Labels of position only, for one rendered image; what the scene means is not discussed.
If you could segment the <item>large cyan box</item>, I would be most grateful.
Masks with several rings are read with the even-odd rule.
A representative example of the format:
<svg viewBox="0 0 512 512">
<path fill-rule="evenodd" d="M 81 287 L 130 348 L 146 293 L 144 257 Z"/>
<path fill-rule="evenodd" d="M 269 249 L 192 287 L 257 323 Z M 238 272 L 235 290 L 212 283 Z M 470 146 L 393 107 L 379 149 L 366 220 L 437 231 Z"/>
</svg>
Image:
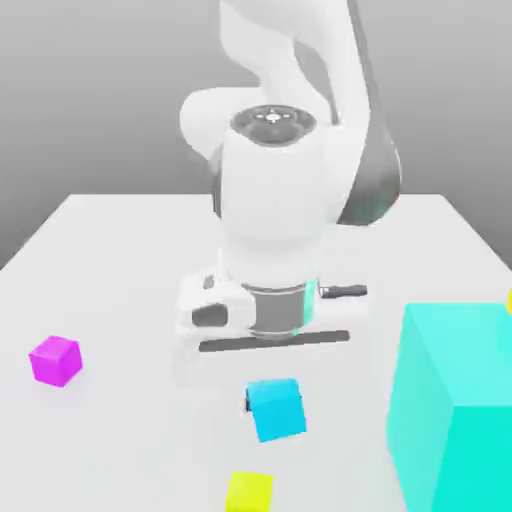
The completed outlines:
<svg viewBox="0 0 512 512">
<path fill-rule="evenodd" d="M 512 315 L 405 308 L 386 437 L 407 512 L 512 512 Z"/>
</svg>

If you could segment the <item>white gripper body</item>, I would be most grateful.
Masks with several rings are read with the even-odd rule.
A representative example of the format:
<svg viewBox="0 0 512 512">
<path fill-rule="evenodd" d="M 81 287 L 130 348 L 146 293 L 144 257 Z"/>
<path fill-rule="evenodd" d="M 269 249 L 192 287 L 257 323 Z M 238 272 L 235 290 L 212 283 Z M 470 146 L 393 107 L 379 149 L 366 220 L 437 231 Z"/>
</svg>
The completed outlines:
<svg viewBox="0 0 512 512">
<path fill-rule="evenodd" d="M 263 379 L 337 377 L 368 365 L 369 308 L 322 306 L 291 338 L 217 338 L 178 334 L 174 378 L 189 386 L 242 385 Z"/>
</svg>

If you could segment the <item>small magenta cube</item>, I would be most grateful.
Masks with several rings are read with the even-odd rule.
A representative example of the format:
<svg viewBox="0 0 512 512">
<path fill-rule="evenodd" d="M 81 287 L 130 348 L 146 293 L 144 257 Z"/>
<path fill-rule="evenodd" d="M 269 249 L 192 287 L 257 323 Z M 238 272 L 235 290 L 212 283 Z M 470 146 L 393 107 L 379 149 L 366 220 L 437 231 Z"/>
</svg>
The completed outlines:
<svg viewBox="0 0 512 512">
<path fill-rule="evenodd" d="M 65 387 L 82 369 L 79 343 L 59 336 L 50 336 L 29 353 L 36 381 Z"/>
</svg>

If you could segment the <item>small blue cube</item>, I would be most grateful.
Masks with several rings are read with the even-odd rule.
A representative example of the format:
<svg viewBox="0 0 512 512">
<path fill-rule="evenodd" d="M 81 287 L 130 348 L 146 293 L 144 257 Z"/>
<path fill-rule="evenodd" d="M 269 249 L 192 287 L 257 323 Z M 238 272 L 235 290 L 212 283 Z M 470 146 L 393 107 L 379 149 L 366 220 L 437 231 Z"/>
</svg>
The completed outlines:
<svg viewBox="0 0 512 512">
<path fill-rule="evenodd" d="M 251 412 L 261 443 L 304 433 L 302 396 L 295 379 L 269 379 L 247 384 L 246 411 Z"/>
</svg>

